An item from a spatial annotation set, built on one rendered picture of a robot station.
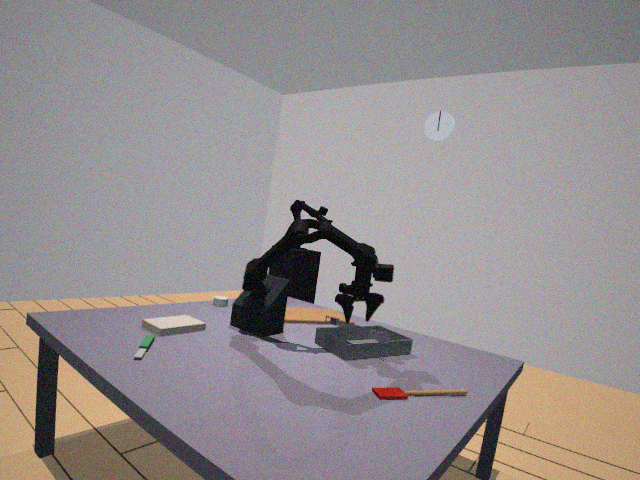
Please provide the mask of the light wooden board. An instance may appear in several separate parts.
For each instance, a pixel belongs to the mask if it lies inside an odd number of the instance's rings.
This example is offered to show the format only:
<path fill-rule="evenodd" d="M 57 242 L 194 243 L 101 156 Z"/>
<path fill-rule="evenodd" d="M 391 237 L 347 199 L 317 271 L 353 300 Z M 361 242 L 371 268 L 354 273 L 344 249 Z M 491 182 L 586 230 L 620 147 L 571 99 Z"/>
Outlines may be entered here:
<path fill-rule="evenodd" d="M 332 309 L 312 309 L 312 308 L 292 308 L 286 307 L 284 322 L 288 323 L 308 323 L 308 324 L 330 324 L 333 317 L 341 321 L 346 321 L 345 316 Z M 327 322 L 325 322 L 325 320 Z"/>

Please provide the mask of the beige flat rectangular slab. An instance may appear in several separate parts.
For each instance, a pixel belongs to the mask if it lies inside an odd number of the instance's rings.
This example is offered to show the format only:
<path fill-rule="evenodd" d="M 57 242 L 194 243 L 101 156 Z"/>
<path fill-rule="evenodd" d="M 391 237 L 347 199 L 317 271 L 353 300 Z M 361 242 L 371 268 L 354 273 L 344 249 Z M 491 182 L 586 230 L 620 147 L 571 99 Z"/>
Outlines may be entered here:
<path fill-rule="evenodd" d="M 187 315 L 142 319 L 142 327 L 159 335 L 177 335 L 205 330 L 206 323 Z"/>

